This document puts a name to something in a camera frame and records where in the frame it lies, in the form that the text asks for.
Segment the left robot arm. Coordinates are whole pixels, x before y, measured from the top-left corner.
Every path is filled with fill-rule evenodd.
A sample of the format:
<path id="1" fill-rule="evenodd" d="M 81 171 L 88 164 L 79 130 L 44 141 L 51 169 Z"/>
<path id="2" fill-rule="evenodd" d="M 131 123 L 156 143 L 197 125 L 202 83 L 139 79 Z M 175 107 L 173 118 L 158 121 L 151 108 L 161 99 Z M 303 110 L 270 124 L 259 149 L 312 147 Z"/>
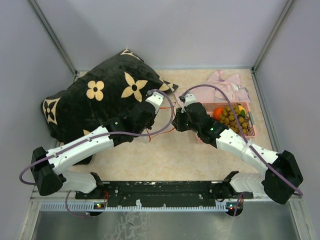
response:
<path id="1" fill-rule="evenodd" d="M 104 184 L 97 173 L 69 171 L 69 167 L 100 151 L 132 142 L 152 127 L 159 108 L 158 103 L 146 100 L 134 106 L 125 118 L 114 117 L 106 126 L 99 126 L 62 147 L 36 148 L 32 153 L 31 173 L 39 194 L 49 196 L 58 191 L 75 191 L 95 199 L 101 197 Z"/>

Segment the clear zip top bag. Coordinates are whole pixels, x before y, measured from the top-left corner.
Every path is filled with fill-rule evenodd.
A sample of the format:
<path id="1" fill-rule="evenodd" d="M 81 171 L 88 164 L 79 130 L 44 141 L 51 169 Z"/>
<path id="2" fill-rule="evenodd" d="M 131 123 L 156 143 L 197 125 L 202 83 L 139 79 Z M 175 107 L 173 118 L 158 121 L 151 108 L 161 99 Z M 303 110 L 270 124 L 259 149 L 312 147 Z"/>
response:
<path id="1" fill-rule="evenodd" d="M 169 106 L 160 107 L 158 114 L 154 120 L 154 124 L 152 125 L 152 129 L 151 130 L 146 129 L 144 133 L 150 134 L 164 128 L 171 118 L 171 113 L 172 111 Z M 176 129 L 174 128 L 174 126 L 170 124 L 165 130 L 162 130 L 160 133 L 157 133 L 151 136 L 145 136 L 144 141 L 146 143 L 163 142 L 168 137 L 172 137 L 175 131 Z"/>

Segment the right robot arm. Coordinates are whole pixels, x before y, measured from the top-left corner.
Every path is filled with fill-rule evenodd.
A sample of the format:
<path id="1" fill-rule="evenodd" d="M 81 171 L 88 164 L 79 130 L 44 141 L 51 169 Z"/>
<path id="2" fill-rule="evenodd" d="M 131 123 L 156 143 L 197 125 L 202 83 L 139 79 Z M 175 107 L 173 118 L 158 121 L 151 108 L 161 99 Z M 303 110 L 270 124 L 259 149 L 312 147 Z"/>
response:
<path id="1" fill-rule="evenodd" d="M 242 192 L 266 194 L 284 205 L 304 180 L 291 152 L 275 152 L 243 139 L 209 116 L 199 102 L 177 108 L 172 125 L 178 132 L 196 133 L 203 143 L 230 153 L 257 170 L 257 173 L 235 173 L 223 185 L 223 192 L 229 198 Z"/>

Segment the brown longan bunch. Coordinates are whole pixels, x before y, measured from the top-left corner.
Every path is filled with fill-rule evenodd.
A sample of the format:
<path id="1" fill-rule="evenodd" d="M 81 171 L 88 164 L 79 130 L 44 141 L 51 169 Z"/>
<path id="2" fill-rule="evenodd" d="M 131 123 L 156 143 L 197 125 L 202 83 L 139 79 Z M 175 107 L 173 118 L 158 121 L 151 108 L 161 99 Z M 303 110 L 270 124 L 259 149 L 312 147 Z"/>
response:
<path id="1" fill-rule="evenodd" d="M 238 105 L 232 106 L 232 108 L 230 106 L 223 107 L 223 113 L 220 115 L 220 122 L 227 125 L 237 134 L 239 134 L 240 129 L 242 129 L 243 134 L 245 135 L 248 125 L 245 116 L 239 115 Z"/>

